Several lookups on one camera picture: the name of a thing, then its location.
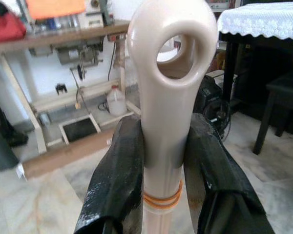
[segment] ring hole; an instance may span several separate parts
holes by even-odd
[[[187,35],[174,36],[164,43],[159,54],[167,49],[167,45],[172,44],[175,47],[175,52],[168,53],[165,59],[162,56],[161,60],[158,55],[157,67],[167,78],[181,79],[189,73],[193,66],[194,39]]]

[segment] beige plastic pole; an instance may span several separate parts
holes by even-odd
[[[163,44],[176,35],[178,54],[157,62]],[[130,23],[128,50],[138,72],[146,146],[144,191],[151,200],[145,202],[148,234],[169,232],[193,105],[217,39],[215,16],[204,0],[146,0]]]

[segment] black stool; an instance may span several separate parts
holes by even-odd
[[[276,136],[280,137],[285,130],[286,124],[291,117],[293,111],[293,71],[281,76],[280,78],[267,84],[267,89],[270,91],[266,109],[260,125],[257,140],[253,149],[254,154],[259,154],[264,144],[265,136],[269,126],[274,104],[279,104],[288,109],[287,118],[284,119],[282,126],[278,128]]]

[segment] white lace tablecloth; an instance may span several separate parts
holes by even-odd
[[[226,10],[217,25],[224,34],[293,39],[293,2],[256,3]]]

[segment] red bag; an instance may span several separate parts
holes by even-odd
[[[6,11],[0,14],[0,42],[22,39],[26,35],[26,28],[22,21],[12,12]]]

